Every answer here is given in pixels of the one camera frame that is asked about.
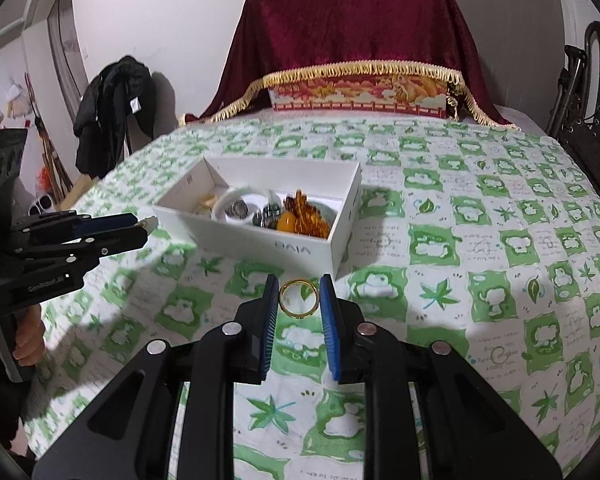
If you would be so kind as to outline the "person's left hand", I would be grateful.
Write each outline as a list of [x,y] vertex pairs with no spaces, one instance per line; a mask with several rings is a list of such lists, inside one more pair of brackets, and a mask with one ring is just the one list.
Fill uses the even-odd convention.
[[41,316],[41,306],[36,304],[22,312],[18,321],[16,346],[12,355],[20,366],[36,365],[45,352],[45,325]]

